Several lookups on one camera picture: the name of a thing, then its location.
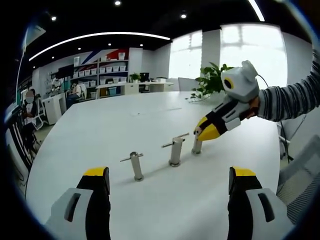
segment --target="ceiling light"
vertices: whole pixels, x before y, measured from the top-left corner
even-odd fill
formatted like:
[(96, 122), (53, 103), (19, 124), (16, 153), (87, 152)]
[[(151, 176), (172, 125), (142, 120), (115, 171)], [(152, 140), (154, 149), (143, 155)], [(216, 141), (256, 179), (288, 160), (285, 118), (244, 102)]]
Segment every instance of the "ceiling light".
[(258, 7), (257, 3), (255, 0), (248, 0), (249, 3), (251, 4), (253, 10), (255, 11), (255, 14), (258, 16), (259, 20), (261, 22), (265, 21), (264, 16), (262, 15), (262, 12), (260, 11), (260, 8)]
[(92, 34), (87, 34), (87, 35), (82, 35), (82, 36), (77, 36), (77, 37), (73, 37), (70, 38), (68, 40), (64, 40), (61, 41), (59, 43), (56, 43), (52, 46), (47, 47), (46, 49), (38, 52), (37, 54), (35, 54), (34, 56), (29, 58), (29, 61), (31, 61), (32, 59), (38, 57), (40, 54), (43, 54), (44, 52), (53, 49), (61, 44), (65, 44), (74, 40), (78, 40), (78, 39), (84, 39), (84, 38), (89, 38), (89, 37), (95, 37), (95, 36), (104, 36), (104, 35), (137, 35), (137, 36), (144, 36), (144, 37), (151, 37), (151, 38), (157, 38), (157, 39), (164, 39), (164, 40), (170, 40), (169, 37), (165, 37), (165, 36), (159, 36), (159, 35), (154, 35), (154, 34), (149, 34), (149, 33), (142, 33), (142, 32), (130, 32), (130, 31), (108, 31), (108, 32), (99, 32), (99, 33), (92, 33)]

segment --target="table surface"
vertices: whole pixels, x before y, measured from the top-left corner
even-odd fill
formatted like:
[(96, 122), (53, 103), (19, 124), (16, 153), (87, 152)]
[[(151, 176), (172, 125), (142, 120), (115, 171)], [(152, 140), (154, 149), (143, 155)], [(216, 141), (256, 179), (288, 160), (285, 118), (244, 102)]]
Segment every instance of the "table surface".
[(111, 84), (104, 84), (104, 85), (99, 85), (95, 89), (103, 89), (103, 88), (110, 88), (110, 87), (117, 87), (117, 86), (124, 86), (124, 85), (132, 85), (132, 84), (137, 84), (137, 85), (169, 85), (169, 84), (174, 84), (173, 82), (159, 82), (159, 81), (145, 81), (145, 82), (120, 82), (120, 83), (111, 83)]
[[(110, 169), (112, 239), (226, 239), (229, 168), (253, 170), (276, 191), (279, 142), (274, 122), (252, 117), (221, 137), (205, 141), (194, 156), (192, 134), (211, 109), (191, 103), (190, 92), (115, 96), (74, 104), (43, 142), (31, 169), (26, 201), (45, 224), (52, 204), (77, 186), (90, 168)], [(175, 136), (189, 132), (181, 165), (168, 165)], [(140, 158), (144, 180), (134, 181), (130, 152)]]

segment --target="metal peg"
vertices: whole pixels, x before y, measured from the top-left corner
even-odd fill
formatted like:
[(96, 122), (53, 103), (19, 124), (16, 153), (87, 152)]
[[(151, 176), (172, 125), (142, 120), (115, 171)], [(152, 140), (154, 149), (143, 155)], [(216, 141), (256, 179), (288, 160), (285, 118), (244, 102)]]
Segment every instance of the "metal peg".
[(141, 172), (139, 157), (143, 157), (143, 154), (138, 154), (136, 151), (130, 153), (130, 157), (121, 160), (120, 162), (124, 162), (127, 160), (131, 160), (133, 172), (134, 172), (134, 180), (137, 182), (141, 182), (144, 179), (144, 176)]
[(198, 136), (201, 133), (201, 129), (196, 129), (194, 131), (194, 143), (193, 143), (193, 148), (191, 152), (193, 154), (200, 154), (201, 153), (201, 148), (202, 148), (202, 141), (198, 140)]
[(174, 137), (172, 142), (169, 142), (162, 146), (162, 148), (166, 148), (172, 146), (171, 148), (171, 158), (169, 160), (169, 164), (171, 167), (178, 167), (181, 164), (180, 155), (182, 149), (182, 143), (185, 141), (184, 136), (188, 136), (189, 133)]

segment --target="green leaves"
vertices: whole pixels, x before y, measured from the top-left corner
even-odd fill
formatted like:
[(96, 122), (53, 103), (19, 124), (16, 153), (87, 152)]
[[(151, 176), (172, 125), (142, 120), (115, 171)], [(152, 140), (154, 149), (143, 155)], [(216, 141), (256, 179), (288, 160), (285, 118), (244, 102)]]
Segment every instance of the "green leaves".
[(207, 66), (200, 69), (201, 76), (195, 79), (199, 83), (199, 87), (192, 89), (195, 93), (191, 94), (191, 99), (203, 99), (214, 92), (225, 91), (221, 81), (221, 73), (233, 69), (233, 67), (223, 64), (219, 69), (213, 62), (210, 62), (210, 65), (211, 67)]

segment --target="person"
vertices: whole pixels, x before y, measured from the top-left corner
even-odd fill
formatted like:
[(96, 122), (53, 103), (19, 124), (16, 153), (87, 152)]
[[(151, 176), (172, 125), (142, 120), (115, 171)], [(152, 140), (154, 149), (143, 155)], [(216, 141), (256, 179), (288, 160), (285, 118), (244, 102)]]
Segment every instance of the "person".
[(24, 104), (22, 106), (22, 117), (24, 118), (24, 126), (21, 130), (21, 135), (25, 141), (25, 148), (35, 154), (37, 150), (34, 148), (34, 130), (35, 120), (37, 115), (37, 104), (35, 100), (36, 91), (31, 89), (25, 94)]
[(251, 103), (247, 119), (258, 116), (273, 122), (295, 119), (320, 105), (320, 47), (313, 46), (310, 74), (301, 82), (286, 87), (272, 86), (260, 90)]
[(81, 97), (81, 87), (79, 86), (78, 80), (74, 81), (74, 86), (72, 88), (71, 94), (66, 98), (66, 108), (69, 109), (80, 97)]

